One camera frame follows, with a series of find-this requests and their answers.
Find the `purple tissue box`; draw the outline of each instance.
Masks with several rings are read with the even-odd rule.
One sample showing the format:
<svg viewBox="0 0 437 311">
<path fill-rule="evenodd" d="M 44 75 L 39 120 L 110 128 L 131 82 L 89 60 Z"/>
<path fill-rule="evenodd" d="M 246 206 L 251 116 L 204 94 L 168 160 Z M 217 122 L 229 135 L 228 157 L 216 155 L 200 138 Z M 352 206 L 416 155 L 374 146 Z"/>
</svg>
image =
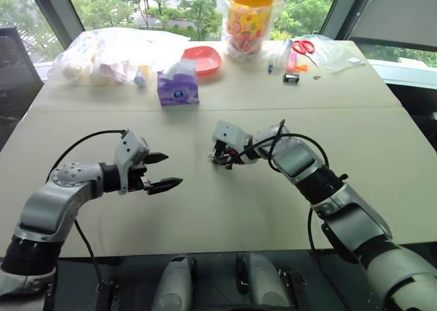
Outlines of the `purple tissue box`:
<svg viewBox="0 0 437 311">
<path fill-rule="evenodd" d="M 158 72 L 158 97 L 162 106 L 199 103 L 197 76 L 176 74 L 173 80 L 161 78 Z"/>
</svg>

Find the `table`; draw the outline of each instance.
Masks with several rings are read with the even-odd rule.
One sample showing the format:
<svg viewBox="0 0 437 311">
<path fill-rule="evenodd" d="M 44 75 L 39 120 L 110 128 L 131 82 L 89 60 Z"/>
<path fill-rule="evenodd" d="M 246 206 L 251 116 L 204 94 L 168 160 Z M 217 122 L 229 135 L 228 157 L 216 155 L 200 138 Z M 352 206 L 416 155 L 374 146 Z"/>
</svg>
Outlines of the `table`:
<svg viewBox="0 0 437 311">
<path fill-rule="evenodd" d="M 314 89 L 323 79 L 331 80 L 322 73 L 320 80 L 303 79 L 298 87 L 278 88 L 279 96 L 289 92 L 294 99 L 281 103 L 279 98 L 265 98 L 261 82 L 273 78 L 265 73 L 253 75 L 260 88 L 252 99 L 243 98 L 248 90 L 235 88 L 234 94 L 226 91 L 219 99 L 217 86 L 245 68 L 234 64 L 235 72 L 225 70 L 222 81 L 201 85 L 200 105 L 187 107 L 161 109 L 153 93 L 131 87 L 121 87 L 118 95 L 114 88 L 63 87 L 56 95 L 54 85 L 44 86 L 0 153 L 0 256 L 25 200 L 44 182 L 55 159 L 90 132 L 124 128 L 144 136 L 152 151 L 170 156 L 150 166 L 151 180 L 177 176 L 184 182 L 160 195 L 111 193 L 84 205 L 79 221 L 97 256 L 307 249 L 309 204 L 284 177 L 269 170 L 265 161 L 235 166 L 231 172 L 208 161 L 217 120 L 254 132 L 285 118 L 289 130 L 321 143 L 338 175 L 349 174 L 348 182 L 386 219 L 397 243 L 436 240 L 437 156 L 382 81 L 373 78 L 371 66 L 349 70 L 350 75 L 355 70 L 367 73 L 369 86 L 376 89 L 369 98 L 358 88 L 358 100 L 340 98 L 356 85 L 352 87 L 345 71 L 338 88 L 325 94 Z M 314 107 L 305 94 L 313 94 Z M 234 103 L 227 100 L 231 96 Z M 150 103 L 142 103 L 142 98 Z M 65 161 L 110 163 L 118 141 L 116 135 L 97 137 Z M 318 219 L 313 230 L 317 247 L 330 247 Z M 61 256 L 87 256 L 76 230 Z"/>
</svg>

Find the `plastic bag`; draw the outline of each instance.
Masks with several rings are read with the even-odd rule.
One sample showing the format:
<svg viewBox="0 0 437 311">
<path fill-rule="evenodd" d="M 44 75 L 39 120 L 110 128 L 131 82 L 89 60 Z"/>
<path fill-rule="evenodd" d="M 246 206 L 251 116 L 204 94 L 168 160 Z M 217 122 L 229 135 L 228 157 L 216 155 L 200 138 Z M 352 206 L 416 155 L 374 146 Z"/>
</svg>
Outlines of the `plastic bag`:
<svg viewBox="0 0 437 311">
<path fill-rule="evenodd" d="M 263 43 L 269 40 L 284 5 L 283 0 L 274 0 L 272 5 L 265 7 L 217 0 L 217 12 L 223 15 L 221 40 L 226 44 L 225 53 L 240 61 L 265 58 Z"/>
<path fill-rule="evenodd" d="M 81 33 L 56 57 L 48 81 L 134 84 L 139 66 L 157 72 L 177 62 L 190 39 L 166 31 L 111 27 Z"/>
<path fill-rule="evenodd" d="M 314 44 L 312 57 L 320 68 L 340 72 L 348 68 L 365 64 L 353 52 L 338 41 L 317 34 L 306 34 L 293 40 L 308 40 Z"/>
</svg>

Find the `black cable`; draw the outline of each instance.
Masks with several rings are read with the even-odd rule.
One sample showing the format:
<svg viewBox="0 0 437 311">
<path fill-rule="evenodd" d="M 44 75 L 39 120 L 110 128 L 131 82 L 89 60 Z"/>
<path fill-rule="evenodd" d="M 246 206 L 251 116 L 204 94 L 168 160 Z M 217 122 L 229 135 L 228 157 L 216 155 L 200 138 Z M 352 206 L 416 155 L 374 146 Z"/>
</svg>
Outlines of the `black cable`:
<svg viewBox="0 0 437 311">
<path fill-rule="evenodd" d="M 297 138 L 305 139 L 305 140 L 311 142 L 311 143 L 312 143 L 312 144 L 313 144 L 313 145 L 314 145 L 314 146 L 315 146 L 315 147 L 320 151 L 320 154 L 322 154 L 322 156 L 323 156 L 323 160 L 324 160 L 324 162 L 325 162 L 325 165 L 326 165 L 327 167 L 329 167 L 328 155 L 325 153 L 323 147 L 321 147 L 321 145 L 320 145 L 318 142 L 316 142 L 316 140 L 311 139 L 310 137 L 307 137 L 306 135 L 300 135 L 300 134 L 298 134 L 298 133 L 281 133 L 281 131 L 282 131 L 283 127 L 284 127 L 284 124 L 285 124 L 285 120 L 280 121 L 280 123 L 279 123 L 279 128 L 278 128 L 277 134 L 276 134 L 275 136 L 273 136 L 273 137 L 269 137 L 269 138 L 266 138 L 266 139 L 263 139 L 263 140 L 257 142 L 256 144 L 253 144 L 252 146 L 246 148 L 246 149 L 243 150 L 240 154 L 234 156 L 234 157 L 233 157 L 233 158 L 228 162 L 228 168 L 231 168 L 232 164 L 234 163 L 234 161 L 235 161 L 236 159 L 239 159 L 241 156 L 245 155 L 245 154 L 246 154 L 247 152 L 249 152 L 250 150 L 252 150 L 252 149 L 254 149 L 254 148 L 256 148 L 256 147 L 258 147 L 258 146 L 260 146 L 260 145 L 262 145 L 262 144 L 265 144 L 267 141 L 273 140 L 272 145 L 270 146 L 270 149 L 269 149 L 269 151 L 268 151 L 268 158 L 267 158 L 267 160 L 268 160 L 268 164 L 269 164 L 269 166 L 270 166 L 270 168 L 271 168 L 272 170 L 274 170 L 274 171 L 276 171 L 276 172 L 280 172 L 280 171 L 279 171 L 279 170 L 278 170 L 278 169 L 273 165 L 273 163 L 272 163 L 272 154 L 273 154 L 274 147 L 276 146 L 277 142 L 278 142 L 282 137 L 297 137 Z M 308 213 L 307 230 L 308 230 L 308 240 L 309 240 L 309 245 L 311 246 L 311 253 L 312 253 L 312 256 L 314 257 L 314 259 L 315 259 L 315 261 L 316 261 L 316 263 L 317 263 L 317 266 L 318 266 L 320 272 L 321 272 L 322 275 L 324 276 L 325 280 L 328 282 L 329 286 L 331 286 L 331 288 L 333 289 L 333 291 L 337 294 L 337 296 L 338 296 L 338 298 L 340 299 L 340 301 L 342 302 L 344 308 L 345 308 L 347 311 L 351 311 L 352 309 L 351 309 L 351 307 L 350 307 L 348 301 L 346 301 L 346 299 L 345 299 L 345 297 L 343 296 L 343 294 L 341 293 L 341 291 L 338 289 L 338 287 L 335 285 L 335 283 L 334 283 L 333 280 L 329 277 L 329 275 L 325 272 L 325 270 L 324 270 L 324 268 L 323 268 L 323 265 L 322 265 L 322 262 L 320 261 L 319 256 L 318 256 L 317 253 L 316 253 L 316 250 L 315 250 L 315 247 L 314 247 L 314 241 L 313 241 L 313 233 L 312 233 L 312 230 L 311 230 L 311 220 L 312 220 L 312 217 L 313 217 L 313 209 L 310 208 L 310 209 L 309 209 L 309 213 Z"/>
<path fill-rule="evenodd" d="M 107 134 L 107 133 L 119 133 L 121 135 L 124 135 L 126 132 L 127 132 L 126 130 L 105 130 L 105 131 L 98 131 L 98 132 L 95 132 L 95 133 L 92 133 L 90 135 L 87 135 L 86 137 L 83 137 L 82 139 L 76 141 L 65 152 L 63 152 L 62 155 L 56 160 L 55 164 L 53 164 L 52 168 L 50 169 L 50 172 L 47 175 L 46 182 L 50 178 L 50 173 L 62 162 L 64 157 L 67 156 L 67 154 L 69 152 L 71 152 L 75 147 L 77 147 L 79 144 L 81 144 L 85 140 L 88 140 L 89 138 L 95 137 L 97 135 L 104 135 L 104 134 Z M 106 282 L 103 280 L 102 272 L 100 271 L 100 267 L 98 266 L 96 257 L 94 256 L 94 252 L 93 252 L 93 249 L 91 248 L 91 244 L 89 244 L 89 241 L 88 241 L 87 237 L 85 236 L 85 234 L 83 233 L 83 231 L 82 231 L 82 229 L 81 229 L 77 219 L 74 220 L 74 226 L 76 227 L 79 235 L 81 236 L 84 244 L 86 245 L 86 247 L 88 249 L 89 256 L 91 257 L 91 261 L 93 262 L 94 269 L 96 270 L 96 276 L 97 276 L 97 280 L 98 280 L 98 287 L 101 287 L 102 285 L 105 285 Z"/>
</svg>

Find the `orange bowl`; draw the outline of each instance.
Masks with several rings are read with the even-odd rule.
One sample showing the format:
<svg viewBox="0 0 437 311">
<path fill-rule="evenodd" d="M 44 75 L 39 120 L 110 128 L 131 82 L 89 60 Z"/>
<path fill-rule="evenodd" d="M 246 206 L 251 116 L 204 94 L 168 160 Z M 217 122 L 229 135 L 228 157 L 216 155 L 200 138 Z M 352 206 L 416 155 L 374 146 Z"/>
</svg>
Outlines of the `orange bowl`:
<svg viewBox="0 0 437 311">
<path fill-rule="evenodd" d="M 210 46 L 195 46 L 194 48 L 186 49 L 182 59 L 197 60 L 197 76 L 212 74 L 222 64 L 220 55 Z"/>
</svg>

